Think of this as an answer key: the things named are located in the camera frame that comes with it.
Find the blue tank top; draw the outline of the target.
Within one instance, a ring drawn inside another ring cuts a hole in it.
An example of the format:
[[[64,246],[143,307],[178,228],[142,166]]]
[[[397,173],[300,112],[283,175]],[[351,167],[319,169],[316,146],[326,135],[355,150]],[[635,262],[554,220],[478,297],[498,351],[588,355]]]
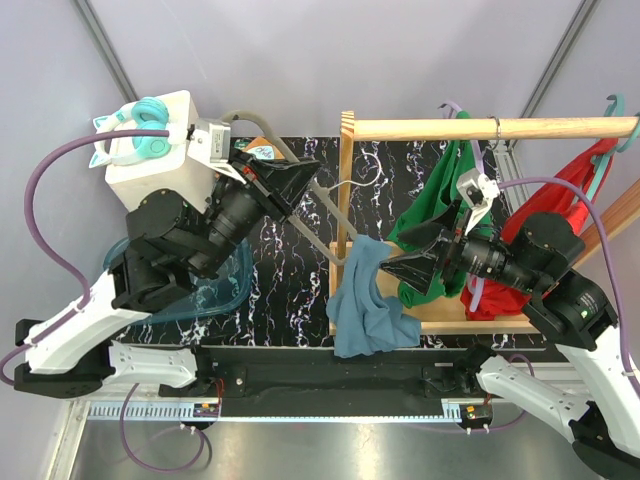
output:
[[[404,313],[397,297],[382,296],[377,285],[380,263],[390,253],[389,245],[366,235],[354,241],[342,282],[326,305],[336,326],[335,356],[371,356],[420,345],[421,322]]]

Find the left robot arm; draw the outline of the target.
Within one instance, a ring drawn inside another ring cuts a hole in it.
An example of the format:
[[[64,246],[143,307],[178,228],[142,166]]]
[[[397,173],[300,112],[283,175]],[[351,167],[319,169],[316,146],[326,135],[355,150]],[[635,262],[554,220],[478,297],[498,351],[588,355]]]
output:
[[[165,394],[208,394],[211,359],[198,348],[132,347],[113,340],[196,292],[195,279],[215,279],[220,267],[263,217],[288,220],[320,162],[265,161],[233,149],[231,173],[217,174],[203,211],[167,187],[148,194],[126,216],[129,243],[95,284],[47,321],[16,325],[14,390],[72,399],[116,383],[159,385]]]

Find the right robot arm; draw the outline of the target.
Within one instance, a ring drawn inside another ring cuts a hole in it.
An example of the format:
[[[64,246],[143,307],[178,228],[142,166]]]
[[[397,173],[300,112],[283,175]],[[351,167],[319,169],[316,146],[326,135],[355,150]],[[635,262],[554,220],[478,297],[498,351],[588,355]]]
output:
[[[569,361],[590,395],[554,388],[490,348],[469,348],[453,365],[466,396],[481,391],[517,405],[554,428],[605,479],[639,476],[639,394],[624,367],[622,320],[604,291],[572,267],[585,244],[560,214],[538,212],[505,243],[449,214],[404,232],[421,248],[381,262],[386,273],[426,293],[437,279],[471,273],[528,295],[522,313]]]

